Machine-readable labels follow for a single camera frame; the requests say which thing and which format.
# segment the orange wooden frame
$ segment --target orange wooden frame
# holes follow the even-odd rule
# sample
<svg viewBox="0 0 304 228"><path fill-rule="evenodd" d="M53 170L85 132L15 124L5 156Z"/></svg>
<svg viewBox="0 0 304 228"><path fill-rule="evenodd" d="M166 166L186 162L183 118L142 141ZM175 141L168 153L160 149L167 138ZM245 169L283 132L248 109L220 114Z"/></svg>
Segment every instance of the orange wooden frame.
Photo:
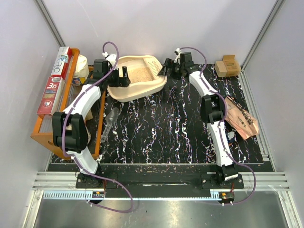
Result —
<svg viewBox="0 0 304 228"><path fill-rule="evenodd" d="M77 48L72 48L72 53L73 53L73 62L71 63L71 69L69 72L69 77L68 80L66 81L66 87L64 90L61 106L60 106L60 111L62 112L67 105L67 100L68 100L68 95L70 93L70 89L72 86L72 81L73 81L73 76L75 73L76 69L76 64L79 56L79 50ZM104 106L105 105L105 92L103 93L101 97L101 106L100 106L100 113L99 113L99 122L98 122L98 128L97 128L97 140L96 140L96 147L94 154L92 156L97 159L99 157L99 146L100 146L100 136L102 132L102 125L103 125L103 116L104 116ZM62 153L62 150L59 147L56 147L53 144L53 133L52 132L46 132L46 133L40 133L40 128L42 125L43 117L38 116L37 121L34 127L34 131L31 135L31 138L52 151L54 154L56 154L58 157L68 160L70 157L65 157Z"/></svg>

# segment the transparent scoop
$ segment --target transparent scoop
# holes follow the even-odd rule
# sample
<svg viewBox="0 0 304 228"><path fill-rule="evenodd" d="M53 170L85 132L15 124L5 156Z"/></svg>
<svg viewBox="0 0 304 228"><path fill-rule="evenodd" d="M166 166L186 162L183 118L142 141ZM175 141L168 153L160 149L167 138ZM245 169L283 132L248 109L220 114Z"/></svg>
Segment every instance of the transparent scoop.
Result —
<svg viewBox="0 0 304 228"><path fill-rule="evenodd" d="M106 126L104 129L103 134L100 137L100 142L104 143L106 139L108 138L108 134L112 128L112 126L117 122L118 116L120 114L120 111L118 108L114 108L111 110L111 112L106 116Z"/></svg>

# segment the brown paper bag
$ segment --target brown paper bag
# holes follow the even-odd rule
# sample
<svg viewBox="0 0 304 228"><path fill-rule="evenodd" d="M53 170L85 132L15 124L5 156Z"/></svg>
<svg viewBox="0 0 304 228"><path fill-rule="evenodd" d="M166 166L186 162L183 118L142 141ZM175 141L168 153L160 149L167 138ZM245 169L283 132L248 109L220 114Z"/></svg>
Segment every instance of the brown paper bag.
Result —
<svg viewBox="0 0 304 228"><path fill-rule="evenodd" d="M233 98L227 96L225 101L228 109L225 120L236 129L243 139L257 135L259 132L257 119L244 110Z"/></svg>

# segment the brown contents in tub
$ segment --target brown contents in tub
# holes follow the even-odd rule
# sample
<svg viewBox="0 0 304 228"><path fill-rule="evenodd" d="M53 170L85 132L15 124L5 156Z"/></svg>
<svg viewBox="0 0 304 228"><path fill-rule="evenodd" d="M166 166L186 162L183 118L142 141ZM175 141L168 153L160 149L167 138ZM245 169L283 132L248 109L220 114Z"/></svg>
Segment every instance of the brown contents in tub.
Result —
<svg viewBox="0 0 304 228"><path fill-rule="evenodd" d="M154 77L148 67L128 70L131 83L153 81Z"/></svg>

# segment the black marble table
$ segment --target black marble table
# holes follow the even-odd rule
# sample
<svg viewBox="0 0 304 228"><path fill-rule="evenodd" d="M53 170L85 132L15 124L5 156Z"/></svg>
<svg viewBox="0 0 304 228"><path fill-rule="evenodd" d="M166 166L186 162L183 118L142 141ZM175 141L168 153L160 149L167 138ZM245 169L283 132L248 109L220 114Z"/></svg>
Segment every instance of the black marble table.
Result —
<svg viewBox="0 0 304 228"><path fill-rule="evenodd" d="M222 95L236 98L247 109L238 77L217 77L214 65L207 66L204 76ZM120 103L107 94L104 117L114 107L121 113L107 141L100 146L98 161L215 163L215 147L206 124L201 121L200 103L199 93L187 78L181 81L168 78L161 91L127 103ZM225 127L227 132L234 131L228 123ZM230 149L239 162L263 163L256 137L243 140L236 133ZM52 162L66 163L56 156Z"/></svg>

